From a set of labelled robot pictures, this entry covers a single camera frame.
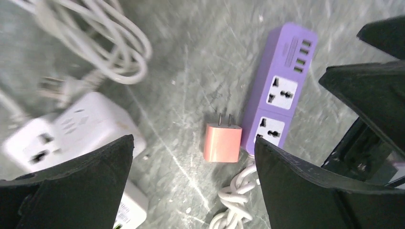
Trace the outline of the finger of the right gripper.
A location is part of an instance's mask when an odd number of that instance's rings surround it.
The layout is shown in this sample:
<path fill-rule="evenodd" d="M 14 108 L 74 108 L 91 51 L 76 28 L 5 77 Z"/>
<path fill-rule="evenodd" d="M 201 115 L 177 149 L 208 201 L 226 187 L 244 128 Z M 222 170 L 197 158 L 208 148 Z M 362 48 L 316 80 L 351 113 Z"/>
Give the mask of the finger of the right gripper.
<path fill-rule="evenodd" d="M 357 37 L 388 55 L 405 59 L 404 15 L 368 23 L 360 29 Z"/>

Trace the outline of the salmon pink plug adapter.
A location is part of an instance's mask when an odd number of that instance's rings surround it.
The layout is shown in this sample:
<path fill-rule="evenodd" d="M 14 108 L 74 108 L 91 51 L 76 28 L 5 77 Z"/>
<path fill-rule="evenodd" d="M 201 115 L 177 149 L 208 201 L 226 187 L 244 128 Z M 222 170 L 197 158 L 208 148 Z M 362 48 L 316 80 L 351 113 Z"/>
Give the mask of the salmon pink plug adapter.
<path fill-rule="evenodd" d="M 222 123 L 219 114 L 216 123 L 208 123 L 205 130 L 203 157 L 208 162 L 236 163 L 239 160 L 242 128 L 234 124 L 233 116 L 228 123 Z"/>

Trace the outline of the white cube socket red print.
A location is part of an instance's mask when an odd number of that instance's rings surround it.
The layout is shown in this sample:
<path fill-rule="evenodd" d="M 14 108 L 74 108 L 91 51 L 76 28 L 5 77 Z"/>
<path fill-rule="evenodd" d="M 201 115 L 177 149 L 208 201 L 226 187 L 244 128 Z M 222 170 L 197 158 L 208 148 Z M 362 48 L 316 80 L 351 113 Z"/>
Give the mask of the white cube socket red print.
<path fill-rule="evenodd" d="M 43 170 L 92 152 L 124 135 L 133 135 L 133 157 L 146 140 L 129 113 L 98 92 L 77 100 L 56 119 L 30 120 L 2 144 L 3 154 L 25 172 Z"/>

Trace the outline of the purple power strip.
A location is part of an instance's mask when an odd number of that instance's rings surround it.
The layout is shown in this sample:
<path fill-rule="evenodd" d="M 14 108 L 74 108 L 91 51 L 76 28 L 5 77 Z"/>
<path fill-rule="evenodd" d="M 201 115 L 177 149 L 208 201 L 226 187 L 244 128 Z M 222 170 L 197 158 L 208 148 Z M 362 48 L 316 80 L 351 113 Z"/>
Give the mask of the purple power strip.
<path fill-rule="evenodd" d="M 317 42 L 292 22 L 270 31 L 241 123 L 241 147 L 251 157 L 258 137 L 283 147 Z"/>

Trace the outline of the white power strip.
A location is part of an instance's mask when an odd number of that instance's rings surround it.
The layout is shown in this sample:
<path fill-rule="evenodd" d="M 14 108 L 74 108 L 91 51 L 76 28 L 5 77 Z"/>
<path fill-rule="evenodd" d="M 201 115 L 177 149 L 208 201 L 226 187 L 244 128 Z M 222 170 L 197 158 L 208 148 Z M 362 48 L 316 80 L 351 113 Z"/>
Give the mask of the white power strip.
<path fill-rule="evenodd" d="M 118 208 L 114 229 L 137 229 L 147 218 L 149 200 L 129 179 Z"/>

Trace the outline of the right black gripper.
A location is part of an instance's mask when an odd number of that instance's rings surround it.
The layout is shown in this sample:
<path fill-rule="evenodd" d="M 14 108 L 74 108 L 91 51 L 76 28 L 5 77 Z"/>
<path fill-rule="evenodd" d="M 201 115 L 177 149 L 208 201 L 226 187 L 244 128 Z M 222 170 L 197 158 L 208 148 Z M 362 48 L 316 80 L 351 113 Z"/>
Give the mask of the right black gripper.
<path fill-rule="evenodd" d="M 322 168 L 405 188 L 405 62 L 330 66 L 319 80 L 357 118 Z"/>

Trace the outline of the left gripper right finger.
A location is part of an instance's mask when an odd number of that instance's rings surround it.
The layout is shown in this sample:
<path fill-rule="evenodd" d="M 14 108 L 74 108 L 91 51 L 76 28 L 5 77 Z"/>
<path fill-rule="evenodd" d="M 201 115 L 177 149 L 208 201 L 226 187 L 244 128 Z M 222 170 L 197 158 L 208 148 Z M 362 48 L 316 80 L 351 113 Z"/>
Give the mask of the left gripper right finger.
<path fill-rule="evenodd" d="M 271 228 L 404 228 L 404 190 L 335 174 L 261 137 L 254 151 Z"/>

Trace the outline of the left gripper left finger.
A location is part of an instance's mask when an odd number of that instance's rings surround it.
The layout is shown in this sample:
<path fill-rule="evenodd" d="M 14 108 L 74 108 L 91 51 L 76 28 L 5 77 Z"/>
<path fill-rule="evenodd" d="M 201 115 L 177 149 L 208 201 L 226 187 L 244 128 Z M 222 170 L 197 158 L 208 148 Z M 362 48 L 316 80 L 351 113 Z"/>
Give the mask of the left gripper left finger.
<path fill-rule="evenodd" d="M 111 229 L 132 165 L 121 138 L 48 169 L 0 182 L 3 229 Z"/>

